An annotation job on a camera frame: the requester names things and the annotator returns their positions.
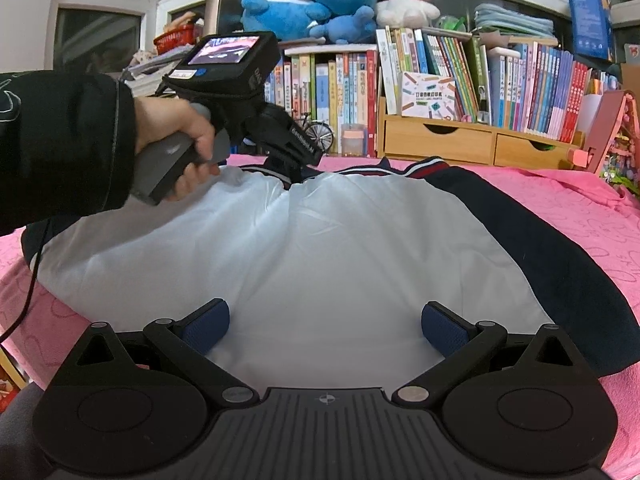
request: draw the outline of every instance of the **hand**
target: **hand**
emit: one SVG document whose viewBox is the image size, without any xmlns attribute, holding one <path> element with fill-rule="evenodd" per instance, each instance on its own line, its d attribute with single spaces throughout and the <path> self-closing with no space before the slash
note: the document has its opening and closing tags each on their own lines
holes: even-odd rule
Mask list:
<svg viewBox="0 0 640 480">
<path fill-rule="evenodd" d="M 136 155 L 149 143 L 164 139 L 175 132 L 184 132 L 195 140 L 195 148 L 203 160 L 213 157 L 213 126 L 184 99 L 137 97 Z M 219 175 L 217 165 L 189 164 L 175 183 L 174 195 L 168 200 L 180 200 L 204 184 L 210 175 Z"/>
</svg>

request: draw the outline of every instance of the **triangular cutout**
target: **triangular cutout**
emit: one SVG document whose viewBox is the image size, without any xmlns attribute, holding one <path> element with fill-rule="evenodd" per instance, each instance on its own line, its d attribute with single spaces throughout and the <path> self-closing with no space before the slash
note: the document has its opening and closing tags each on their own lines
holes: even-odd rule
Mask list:
<svg viewBox="0 0 640 480">
<path fill-rule="evenodd" d="M 106 339 L 101 335 L 94 335 L 82 356 L 78 359 L 78 366 L 95 365 L 109 361 L 113 361 L 113 354 L 107 345 Z"/>
<path fill-rule="evenodd" d="M 549 337 L 540 349 L 536 361 L 550 365 L 573 366 L 574 363 L 567 355 L 562 343 L 556 337 Z"/>
</svg>

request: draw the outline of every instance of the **pink blanket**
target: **pink blanket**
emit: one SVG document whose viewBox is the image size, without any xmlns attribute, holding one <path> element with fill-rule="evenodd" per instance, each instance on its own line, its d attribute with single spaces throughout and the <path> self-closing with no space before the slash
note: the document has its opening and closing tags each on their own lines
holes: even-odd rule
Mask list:
<svg viewBox="0 0 640 480">
<path fill-rule="evenodd" d="M 262 160 L 235 155 L 236 166 Z M 326 158 L 319 169 L 337 171 L 374 160 Z M 398 169 L 409 163 L 393 161 Z M 611 277 L 640 318 L 640 205 L 619 195 L 592 174 L 578 171 L 526 171 L 469 168 L 507 193 L 583 247 Z M 31 278 L 19 257 L 18 235 L 0 239 L 0 330 L 24 304 Z M 34 290 L 30 314 L 6 343 L 30 376 L 46 386 L 88 321 L 75 314 L 42 286 Z M 615 405 L 619 428 L 605 469 L 616 480 L 640 473 L 640 364 L 600 380 Z"/>
</svg>

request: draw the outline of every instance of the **black jacket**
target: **black jacket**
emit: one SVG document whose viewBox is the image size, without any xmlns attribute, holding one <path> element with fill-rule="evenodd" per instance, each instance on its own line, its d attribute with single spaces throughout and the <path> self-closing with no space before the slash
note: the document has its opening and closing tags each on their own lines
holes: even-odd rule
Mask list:
<svg viewBox="0 0 640 480">
<path fill-rule="evenodd" d="M 125 84 L 105 75 L 0 74 L 0 235 L 121 207 L 135 142 Z"/>
</svg>

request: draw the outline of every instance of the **wall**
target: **wall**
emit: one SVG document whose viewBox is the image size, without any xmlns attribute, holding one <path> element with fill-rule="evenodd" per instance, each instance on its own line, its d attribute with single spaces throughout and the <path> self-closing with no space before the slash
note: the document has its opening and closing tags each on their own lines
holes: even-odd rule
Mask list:
<svg viewBox="0 0 640 480">
<path fill-rule="evenodd" d="M 51 0 L 0 0 L 0 73 L 45 67 Z"/>
</svg>

